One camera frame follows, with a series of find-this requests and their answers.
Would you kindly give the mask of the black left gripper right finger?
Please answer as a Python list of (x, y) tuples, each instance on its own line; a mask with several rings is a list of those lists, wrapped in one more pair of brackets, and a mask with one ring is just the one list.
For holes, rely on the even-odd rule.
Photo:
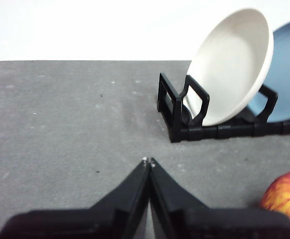
[(168, 239), (290, 239), (290, 219), (257, 208), (210, 208), (149, 161), (150, 202)]

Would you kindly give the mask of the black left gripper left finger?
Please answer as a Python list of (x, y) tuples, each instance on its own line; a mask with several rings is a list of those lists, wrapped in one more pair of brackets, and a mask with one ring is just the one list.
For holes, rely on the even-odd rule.
[(143, 159), (92, 207), (14, 215), (0, 231), (0, 239), (131, 239), (148, 204), (148, 177), (148, 161)]

